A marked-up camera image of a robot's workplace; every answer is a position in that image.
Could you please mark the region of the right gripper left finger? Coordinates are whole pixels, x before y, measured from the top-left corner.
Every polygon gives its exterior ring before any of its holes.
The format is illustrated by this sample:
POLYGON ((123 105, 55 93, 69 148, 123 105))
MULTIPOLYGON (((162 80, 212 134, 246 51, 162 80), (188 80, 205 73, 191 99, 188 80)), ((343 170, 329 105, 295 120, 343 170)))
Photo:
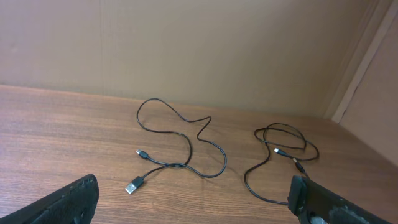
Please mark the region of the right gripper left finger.
POLYGON ((90 224, 99 200, 98 181, 88 174, 1 218, 1 224, 90 224))

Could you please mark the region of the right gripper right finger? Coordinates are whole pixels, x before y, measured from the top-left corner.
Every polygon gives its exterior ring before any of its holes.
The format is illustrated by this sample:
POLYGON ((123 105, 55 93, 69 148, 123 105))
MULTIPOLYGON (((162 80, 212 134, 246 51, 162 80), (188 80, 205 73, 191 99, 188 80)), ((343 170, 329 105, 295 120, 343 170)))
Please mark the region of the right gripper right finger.
POLYGON ((293 176, 288 209, 300 223, 388 224, 389 222, 302 176, 293 176))

